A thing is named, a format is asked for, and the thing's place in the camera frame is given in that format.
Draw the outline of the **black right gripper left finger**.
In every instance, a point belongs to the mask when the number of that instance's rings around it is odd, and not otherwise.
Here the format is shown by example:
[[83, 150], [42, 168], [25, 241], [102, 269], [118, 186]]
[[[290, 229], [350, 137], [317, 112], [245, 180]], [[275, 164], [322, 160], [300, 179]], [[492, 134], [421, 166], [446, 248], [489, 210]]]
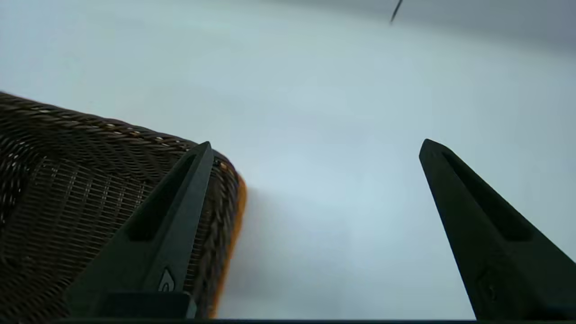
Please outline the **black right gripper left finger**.
[[210, 142], [175, 164], [66, 291], [70, 320], [190, 320], [184, 291], [214, 154]]

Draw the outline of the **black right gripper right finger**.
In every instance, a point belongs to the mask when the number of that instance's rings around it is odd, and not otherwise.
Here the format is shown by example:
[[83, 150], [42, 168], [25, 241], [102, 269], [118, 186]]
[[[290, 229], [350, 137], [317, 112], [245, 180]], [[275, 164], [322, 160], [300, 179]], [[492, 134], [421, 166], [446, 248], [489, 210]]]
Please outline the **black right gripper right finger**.
[[419, 159], [477, 320], [574, 321], [574, 261], [448, 147]]

